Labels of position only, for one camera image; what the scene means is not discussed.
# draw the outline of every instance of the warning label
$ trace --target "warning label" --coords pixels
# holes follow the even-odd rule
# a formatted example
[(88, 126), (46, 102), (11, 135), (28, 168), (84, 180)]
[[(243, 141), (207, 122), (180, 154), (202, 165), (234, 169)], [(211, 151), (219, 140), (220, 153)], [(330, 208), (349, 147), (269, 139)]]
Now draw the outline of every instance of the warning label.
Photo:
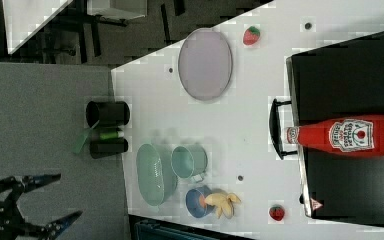
[(323, 204), (319, 203), (318, 201), (310, 198), (310, 201), (311, 201), (311, 208), (313, 209), (313, 211), (316, 211), (317, 209), (323, 207)]

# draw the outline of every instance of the white table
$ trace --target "white table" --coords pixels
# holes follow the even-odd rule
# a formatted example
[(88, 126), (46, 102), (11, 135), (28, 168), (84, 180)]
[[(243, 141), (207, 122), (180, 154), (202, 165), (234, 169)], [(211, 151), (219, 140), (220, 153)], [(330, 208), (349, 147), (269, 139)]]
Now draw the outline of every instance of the white table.
[[(303, 27), (307, 22), (313, 24), (309, 31)], [(262, 39), (245, 47), (242, 36), (251, 25), (261, 29)], [(289, 96), (286, 58), (383, 31), (384, 1), (276, 0), (214, 30), (227, 37), (233, 55), (231, 85), (215, 103), (200, 103), (182, 88), (176, 65), (182, 42), (112, 71), (115, 95), (128, 102), (132, 112), (125, 129), (131, 149), (123, 156), (129, 214), (252, 239), (384, 239), (382, 228), (307, 218), (298, 201), (298, 161), (277, 157), (268, 128), (273, 98)], [(285, 111), (283, 125), (290, 126), (291, 110), (285, 107)], [(202, 144), (209, 155), (203, 184), (234, 192), (243, 201), (235, 206), (234, 218), (217, 220), (214, 214), (193, 218), (184, 198), (200, 184), (185, 181), (179, 182), (158, 213), (152, 212), (139, 193), (136, 174), (137, 150), (149, 140), (171, 148)], [(242, 182), (238, 175), (244, 176)], [(274, 203), (286, 209), (280, 223), (268, 215)], [(373, 231), (383, 233), (364, 233)]]
[(8, 54), (13, 54), (73, 0), (2, 0)]

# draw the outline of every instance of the black tray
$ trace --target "black tray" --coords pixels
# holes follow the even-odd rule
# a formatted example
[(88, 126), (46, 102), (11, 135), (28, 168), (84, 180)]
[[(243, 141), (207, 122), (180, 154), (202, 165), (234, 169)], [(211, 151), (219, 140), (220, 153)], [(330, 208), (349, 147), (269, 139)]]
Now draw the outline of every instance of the black tray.
[[(289, 85), (298, 125), (362, 114), (384, 114), (384, 32), (293, 55)], [(384, 226), (384, 157), (352, 159), (312, 149), (304, 199), (323, 204), (310, 216)]]

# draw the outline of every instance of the strawberry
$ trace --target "strawberry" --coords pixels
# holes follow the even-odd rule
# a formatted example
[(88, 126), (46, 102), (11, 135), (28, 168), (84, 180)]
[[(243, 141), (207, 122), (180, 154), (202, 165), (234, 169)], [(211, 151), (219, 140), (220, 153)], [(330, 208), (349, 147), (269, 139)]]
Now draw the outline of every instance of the strawberry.
[(281, 221), (285, 216), (285, 210), (281, 206), (274, 206), (270, 208), (269, 214), (274, 220)]
[(244, 44), (252, 45), (258, 41), (260, 38), (260, 30), (252, 26), (245, 31), (244, 34)]

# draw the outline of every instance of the chair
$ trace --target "chair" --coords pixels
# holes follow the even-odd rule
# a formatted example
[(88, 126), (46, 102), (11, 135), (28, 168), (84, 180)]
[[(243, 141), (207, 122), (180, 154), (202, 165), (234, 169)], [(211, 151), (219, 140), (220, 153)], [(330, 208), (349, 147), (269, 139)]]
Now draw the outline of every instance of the chair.
[(81, 63), (87, 62), (86, 40), (84, 25), (90, 25), (92, 30), (92, 41), (94, 56), (101, 55), (101, 43), (99, 40), (98, 23), (125, 27), (125, 20), (109, 21), (102, 16), (91, 16), (87, 14), (87, 0), (75, 0), (74, 6), (68, 6), (58, 18), (53, 20), (51, 28), (60, 31), (75, 32), (79, 36)]

